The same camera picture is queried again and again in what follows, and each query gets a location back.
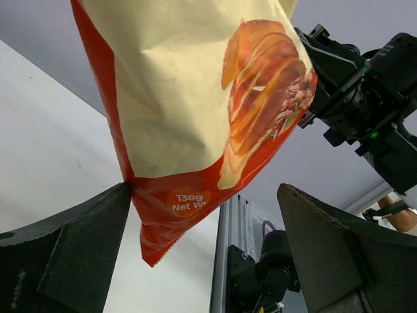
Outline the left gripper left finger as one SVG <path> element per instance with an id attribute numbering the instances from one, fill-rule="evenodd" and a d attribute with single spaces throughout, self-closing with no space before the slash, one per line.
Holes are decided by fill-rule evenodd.
<path id="1" fill-rule="evenodd" d="M 131 202 L 119 183 L 1 234 L 2 312 L 103 312 Z"/>

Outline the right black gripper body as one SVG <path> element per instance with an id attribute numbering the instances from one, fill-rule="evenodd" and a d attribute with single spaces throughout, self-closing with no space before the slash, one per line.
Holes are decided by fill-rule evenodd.
<path id="1" fill-rule="evenodd" d="M 306 128 L 320 119 L 331 129 L 372 129 L 369 59 L 355 45 L 332 40 L 320 24 L 308 34 L 297 27 L 295 31 L 317 75 L 314 101 L 299 126 Z"/>

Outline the cassava chips bag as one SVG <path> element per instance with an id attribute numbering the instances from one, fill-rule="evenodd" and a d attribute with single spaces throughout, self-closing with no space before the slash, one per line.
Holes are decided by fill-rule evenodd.
<path id="1" fill-rule="evenodd" d="M 313 101 L 295 1 L 73 1 L 156 265 L 269 163 Z"/>

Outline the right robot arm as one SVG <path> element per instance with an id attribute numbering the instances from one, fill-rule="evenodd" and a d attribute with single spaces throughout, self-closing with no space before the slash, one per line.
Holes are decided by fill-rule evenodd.
<path id="1" fill-rule="evenodd" d="M 360 53 L 317 25 L 295 30 L 318 77 L 314 100 L 299 122 L 315 119 L 334 147 L 358 142 L 356 154 L 400 195 L 416 186 L 416 136 L 404 120 L 416 111 L 416 37 L 398 33 L 382 48 Z"/>

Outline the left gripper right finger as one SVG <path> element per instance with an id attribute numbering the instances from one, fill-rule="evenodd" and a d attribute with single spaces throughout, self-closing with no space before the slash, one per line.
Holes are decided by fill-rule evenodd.
<path id="1" fill-rule="evenodd" d="M 416 237 L 281 184 L 277 198 L 309 312 L 415 312 Z"/>

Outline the right black base bracket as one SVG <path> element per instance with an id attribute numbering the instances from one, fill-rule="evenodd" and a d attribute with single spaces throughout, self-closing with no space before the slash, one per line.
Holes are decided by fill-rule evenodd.
<path id="1" fill-rule="evenodd" d="M 233 312 L 282 312 L 285 293 L 301 290 L 286 232 L 266 234 L 259 260 L 249 256 L 241 263 L 232 274 L 232 284 Z"/>

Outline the person forearm in background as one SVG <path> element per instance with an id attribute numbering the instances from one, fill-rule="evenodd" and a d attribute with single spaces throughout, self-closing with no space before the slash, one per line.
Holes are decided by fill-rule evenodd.
<path id="1" fill-rule="evenodd" d="M 416 226 L 416 210 L 405 209 L 388 216 L 379 222 L 379 225 L 401 233 L 407 233 Z"/>

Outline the aluminium mounting rail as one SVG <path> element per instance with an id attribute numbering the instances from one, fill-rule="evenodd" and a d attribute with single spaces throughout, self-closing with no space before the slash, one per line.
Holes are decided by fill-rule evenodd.
<path id="1" fill-rule="evenodd" d="M 234 311 L 231 307 L 232 274 L 249 258 L 246 238 L 247 204 L 242 196 L 235 194 L 220 205 L 210 313 Z"/>

